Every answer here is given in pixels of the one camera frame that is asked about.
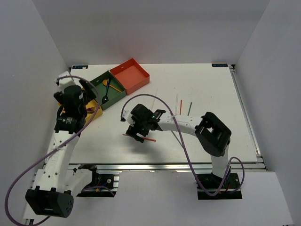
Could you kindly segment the black spoon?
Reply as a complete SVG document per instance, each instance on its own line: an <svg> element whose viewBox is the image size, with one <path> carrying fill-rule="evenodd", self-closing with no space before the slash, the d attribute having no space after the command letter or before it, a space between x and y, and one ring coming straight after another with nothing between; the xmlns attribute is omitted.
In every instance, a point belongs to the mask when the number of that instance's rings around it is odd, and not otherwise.
<svg viewBox="0 0 301 226"><path fill-rule="evenodd" d="M106 92L105 92L105 95L102 97L102 104L105 104L109 101L109 98L108 98L108 91L109 91L109 88L106 86Z"/></svg>

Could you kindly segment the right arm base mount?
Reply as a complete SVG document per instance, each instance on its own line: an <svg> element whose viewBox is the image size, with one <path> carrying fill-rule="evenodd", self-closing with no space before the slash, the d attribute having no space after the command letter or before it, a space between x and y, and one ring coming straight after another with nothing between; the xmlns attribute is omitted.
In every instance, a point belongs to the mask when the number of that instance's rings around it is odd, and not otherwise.
<svg viewBox="0 0 301 226"><path fill-rule="evenodd" d="M222 181L221 178L212 173L197 174L197 177L204 188L210 193L215 193ZM216 196L207 195L197 184L198 200L240 200L243 197L239 186L240 181L237 173L230 173Z"/></svg>

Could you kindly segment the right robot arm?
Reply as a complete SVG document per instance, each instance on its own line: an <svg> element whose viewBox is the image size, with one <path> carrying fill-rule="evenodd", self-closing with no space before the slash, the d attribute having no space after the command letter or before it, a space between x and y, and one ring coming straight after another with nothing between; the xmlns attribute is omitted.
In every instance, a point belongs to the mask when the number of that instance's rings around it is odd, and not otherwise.
<svg viewBox="0 0 301 226"><path fill-rule="evenodd" d="M213 184L222 188L229 183L227 165L231 130L215 114L206 112L200 117L173 116L165 110L152 112L138 104L132 110L122 110L121 120L129 124L126 134L141 143L150 131L156 130L180 130L197 137L204 151L211 157Z"/></svg>

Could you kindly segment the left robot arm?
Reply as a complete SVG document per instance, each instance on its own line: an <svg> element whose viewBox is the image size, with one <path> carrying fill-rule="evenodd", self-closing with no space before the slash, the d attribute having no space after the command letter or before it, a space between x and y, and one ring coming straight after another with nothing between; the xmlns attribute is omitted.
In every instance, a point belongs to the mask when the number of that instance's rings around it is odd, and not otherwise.
<svg viewBox="0 0 301 226"><path fill-rule="evenodd" d="M97 95L86 80L80 79L79 83L54 94L60 108L49 147L56 152L47 157L40 180L25 195L37 215L67 218L73 208L74 197L84 186L94 188L99 184L99 176L88 169L81 169L69 180L65 179L75 145L88 124L86 105Z"/></svg>

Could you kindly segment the orange gold spoon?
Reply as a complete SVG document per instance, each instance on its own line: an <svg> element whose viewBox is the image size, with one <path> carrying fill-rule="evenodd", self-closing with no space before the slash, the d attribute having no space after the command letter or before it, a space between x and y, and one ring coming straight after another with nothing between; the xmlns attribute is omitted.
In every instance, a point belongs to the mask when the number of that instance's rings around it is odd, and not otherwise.
<svg viewBox="0 0 301 226"><path fill-rule="evenodd" d="M108 80L103 80L103 85L107 86ZM118 88L116 88L113 85L109 85L109 87L113 88L114 90L116 90L117 92L121 93L121 90L119 90Z"/></svg>

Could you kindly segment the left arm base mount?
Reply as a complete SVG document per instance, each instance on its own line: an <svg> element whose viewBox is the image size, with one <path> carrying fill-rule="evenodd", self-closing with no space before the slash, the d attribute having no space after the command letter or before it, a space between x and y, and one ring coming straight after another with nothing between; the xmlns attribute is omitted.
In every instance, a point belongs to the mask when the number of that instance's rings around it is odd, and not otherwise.
<svg viewBox="0 0 301 226"><path fill-rule="evenodd" d="M78 197L114 197L116 194L116 191L113 191L115 175L99 173L97 166L93 164L79 165L73 169L74 174L78 170L89 170L92 172L92 181L83 188L83 191L77 195Z"/></svg>

